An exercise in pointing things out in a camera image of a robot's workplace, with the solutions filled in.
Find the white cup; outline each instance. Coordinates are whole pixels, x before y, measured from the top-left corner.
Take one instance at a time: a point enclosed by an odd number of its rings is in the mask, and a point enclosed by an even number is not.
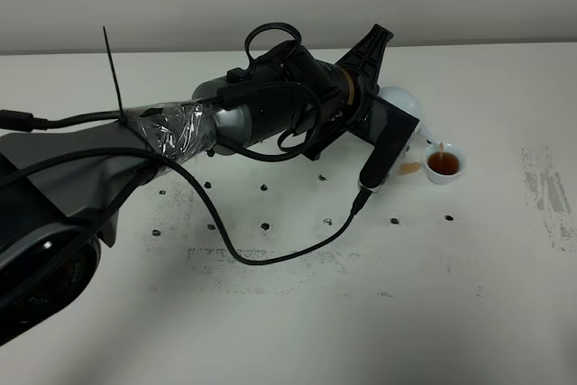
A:
[[[454,181],[455,179],[459,178],[463,172],[465,171],[466,166],[466,159],[463,152],[459,149],[454,147],[450,143],[444,143],[444,151],[447,153],[451,153],[457,160],[459,160],[459,171],[457,171],[453,175],[442,175],[437,173],[433,169],[429,167],[429,157],[433,155],[435,152],[439,152],[441,148],[436,144],[431,144],[425,148],[425,153],[423,154],[423,167],[425,168],[426,176],[429,178],[431,182],[435,184],[448,184],[449,182]]]

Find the plastic wrap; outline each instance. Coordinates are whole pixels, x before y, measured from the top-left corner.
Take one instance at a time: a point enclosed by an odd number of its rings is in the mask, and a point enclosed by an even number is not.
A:
[[[192,101],[125,110],[128,124],[160,155],[182,164],[216,144],[215,118],[209,105]]]

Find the white table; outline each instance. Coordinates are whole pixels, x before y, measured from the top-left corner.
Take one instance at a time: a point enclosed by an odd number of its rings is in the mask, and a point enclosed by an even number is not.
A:
[[[114,58],[128,106],[186,99],[246,65],[241,52]],[[387,49],[380,84],[413,92],[431,131],[466,152],[460,180],[390,179],[337,242],[250,268],[170,173],[123,207],[84,294],[0,348],[0,382],[576,383],[577,44]],[[2,108],[48,118],[115,107],[104,54],[1,57],[0,91]],[[346,134],[317,162],[186,167],[259,257],[336,230],[370,151]]]

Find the black cable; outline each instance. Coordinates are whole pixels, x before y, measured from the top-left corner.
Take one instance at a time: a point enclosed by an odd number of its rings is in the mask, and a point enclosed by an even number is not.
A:
[[[66,155],[61,155],[59,157],[54,157],[54,158],[51,158],[49,160],[38,162],[38,163],[33,164],[32,166],[29,166],[25,169],[22,169],[22,170],[15,172],[15,173],[12,173],[12,174],[4,177],[3,179],[0,179],[0,189],[7,187],[8,185],[10,185],[13,182],[16,182],[22,178],[31,176],[34,173],[38,173],[39,171],[63,164],[65,162],[70,162],[70,161],[74,161],[74,160],[81,160],[84,158],[91,158],[91,157],[102,157],[102,156],[126,156],[126,157],[143,158],[145,160],[157,160],[159,163],[161,163],[161,164],[169,167],[170,169],[173,169],[174,171],[176,171],[180,176],[182,176],[188,182],[188,184],[190,184],[192,186],[192,188],[198,193],[198,195],[200,196],[200,198],[204,202],[206,208],[208,209],[208,212],[210,213],[213,220],[215,221],[215,225],[218,228],[218,231],[223,238],[224,245],[226,246],[226,249],[228,250],[228,252],[231,253],[231,255],[240,263],[243,263],[245,265],[251,265],[251,266],[270,265],[272,263],[279,263],[281,261],[287,261],[290,259],[294,259],[294,258],[297,258],[297,257],[302,256],[304,254],[307,254],[309,252],[313,252],[314,250],[317,250],[317,249],[324,247],[325,245],[331,243],[336,238],[338,238],[341,234],[343,234],[343,232],[350,225],[354,216],[361,210],[361,208],[364,206],[367,199],[371,195],[371,192],[369,190],[363,188],[359,192],[359,194],[357,195],[357,198],[355,198],[355,200],[353,202],[353,206],[351,208],[351,214],[347,218],[344,225],[335,234],[333,234],[329,238],[325,239],[324,241],[322,241],[320,243],[316,243],[315,245],[312,245],[312,246],[310,246],[304,250],[301,250],[299,252],[293,252],[291,254],[286,254],[284,256],[275,257],[272,259],[265,259],[262,261],[254,261],[251,259],[244,258],[238,251],[236,251],[236,249],[233,246],[232,241],[230,240],[230,237],[228,236],[228,233],[226,232],[226,228],[224,227],[223,221],[221,220],[220,215],[218,214],[218,211],[215,208],[215,205],[213,204],[213,202],[210,199],[210,197],[208,196],[208,194],[203,190],[202,186],[198,183],[196,178],[193,175],[191,175],[185,168],[183,168],[182,166],[177,164],[174,160],[171,160],[171,159],[166,158],[166,157],[159,155],[159,154],[151,155],[149,151],[145,151],[142,149],[101,148],[101,149],[71,152],[71,153],[66,154]],[[108,206],[106,208],[105,212],[109,211],[109,209],[110,209],[110,206]]]
[[[120,113],[117,110],[111,112],[95,112],[86,113],[85,115],[71,116],[64,119],[59,119],[57,121],[46,121],[46,130],[56,130],[58,128],[66,128],[67,126],[86,124],[88,122],[96,121],[112,121],[117,120]]]
[[[260,33],[271,31],[271,30],[279,30],[288,33],[292,36],[295,40],[295,45],[291,51],[288,52],[287,56],[285,56],[283,64],[286,64],[287,60],[292,56],[292,53],[295,52],[297,48],[300,47],[302,42],[302,36],[300,36],[300,32],[290,24],[286,23],[266,23],[262,26],[257,27],[251,33],[248,34],[246,39],[244,40],[244,52],[246,53],[247,58],[249,58],[249,68],[244,71],[246,75],[252,75],[254,70],[256,70],[256,61],[251,55],[251,42],[252,40]]]
[[[297,90],[305,95],[307,100],[312,104],[315,110],[315,124],[308,138],[302,142],[299,146],[296,146],[292,151],[287,153],[282,153],[280,155],[266,155],[263,153],[258,153],[255,151],[249,151],[239,146],[233,141],[219,137],[218,144],[230,149],[244,157],[250,158],[251,160],[264,161],[264,162],[280,162],[290,160],[297,157],[308,148],[310,148],[316,141],[316,137],[319,135],[321,128],[323,126],[323,107],[321,102],[313,92],[308,87],[301,85],[300,83],[294,83],[290,81],[279,81],[275,83],[266,83],[264,85],[257,85],[258,90],[274,90],[274,89],[291,89]]]
[[[20,283],[16,288],[11,289],[8,293],[0,298],[0,311],[11,306],[15,301],[24,296],[36,284],[40,283],[52,272],[54,272],[62,263],[77,252],[82,245],[87,243],[100,228],[108,221],[124,204],[126,199],[151,175],[148,170],[140,170],[126,186],[118,193],[110,205],[96,218],[93,223],[76,235],[68,242],[54,257],[44,263],[39,270],[36,270],[30,277]]]
[[[159,174],[160,171],[160,163],[159,160],[157,158],[152,158],[155,157],[156,155],[156,151],[154,150],[154,148],[152,147],[152,143],[148,140],[146,140],[146,137],[144,137],[140,132],[138,132],[136,130],[136,128],[134,128],[132,125],[130,125],[129,123],[124,124],[124,127],[130,131],[132,134],[134,134],[136,136],[136,138],[138,138],[138,140],[140,140],[142,142],[142,144],[144,144],[144,147],[146,149],[148,149],[150,155],[151,155],[151,160],[154,161],[154,175],[151,176],[151,180],[153,180],[154,178],[156,178],[156,175]]]
[[[123,109],[123,99],[120,96],[120,87],[118,86],[118,78],[116,77],[116,70],[114,69],[114,62],[112,61],[112,52],[110,51],[110,45],[108,44],[108,36],[106,35],[106,28],[102,26],[102,31],[105,34],[105,43],[106,43],[106,54],[108,55],[108,62],[110,63],[110,70],[112,72],[112,79],[114,81],[114,87],[116,88],[116,99],[118,100],[118,113],[119,113],[119,121],[122,124],[126,123],[126,117],[124,116],[124,109]]]
[[[67,126],[86,124],[96,121],[112,121],[118,119],[117,111],[87,113],[49,121],[41,117],[34,117],[32,113],[14,112],[12,110],[0,110],[0,129],[30,133],[34,130],[52,130],[66,128]]]
[[[341,126],[343,126],[343,124],[344,124],[343,118],[341,118],[340,120],[335,120],[333,125],[328,127],[325,131],[322,131],[318,135],[318,137],[316,138],[316,141],[320,142],[321,140],[325,139],[326,137],[328,137],[332,133],[336,132],[339,128],[341,128]],[[294,136],[294,132],[295,131],[293,129],[289,129],[279,136],[279,138],[277,139],[277,147],[281,151],[291,152],[291,151],[296,150],[298,148],[298,146],[300,146],[302,144],[301,143],[301,144],[298,144],[296,146],[283,146],[282,145],[282,143],[284,143],[284,141],[287,140],[291,134],[293,134],[293,136]]]

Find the tea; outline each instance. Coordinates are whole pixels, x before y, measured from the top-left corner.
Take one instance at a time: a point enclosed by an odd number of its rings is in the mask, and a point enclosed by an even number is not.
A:
[[[429,157],[428,165],[440,175],[454,175],[459,171],[459,159],[449,152],[435,152]]]

